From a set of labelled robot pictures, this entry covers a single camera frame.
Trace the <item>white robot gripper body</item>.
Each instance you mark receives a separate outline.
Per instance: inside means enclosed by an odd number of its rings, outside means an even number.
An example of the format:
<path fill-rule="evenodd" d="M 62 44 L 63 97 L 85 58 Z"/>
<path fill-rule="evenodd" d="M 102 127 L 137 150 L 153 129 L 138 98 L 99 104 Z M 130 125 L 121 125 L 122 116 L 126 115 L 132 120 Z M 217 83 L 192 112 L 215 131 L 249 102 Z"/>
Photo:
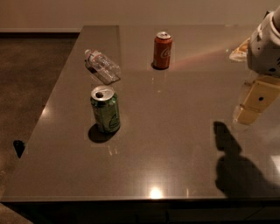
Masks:
<path fill-rule="evenodd" d="M 280 76 L 280 6 L 268 13 L 248 42 L 248 68 L 258 74 Z"/>

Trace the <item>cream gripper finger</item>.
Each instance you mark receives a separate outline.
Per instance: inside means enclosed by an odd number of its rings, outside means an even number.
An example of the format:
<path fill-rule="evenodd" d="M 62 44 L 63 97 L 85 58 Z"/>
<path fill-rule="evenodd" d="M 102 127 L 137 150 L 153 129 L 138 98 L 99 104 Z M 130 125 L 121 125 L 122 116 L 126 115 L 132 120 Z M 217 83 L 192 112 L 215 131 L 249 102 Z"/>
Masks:
<path fill-rule="evenodd" d="M 241 99 L 234 110 L 234 122 L 249 126 L 280 95 L 280 79 L 270 75 L 258 75 L 246 81 Z"/>
<path fill-rule="evenodd" d="M 245 62 L 248 57 L 250 38 L 244 40 L 237 48 L 235 48 L 230 54 L 229 58 L 237 62 Z"/>

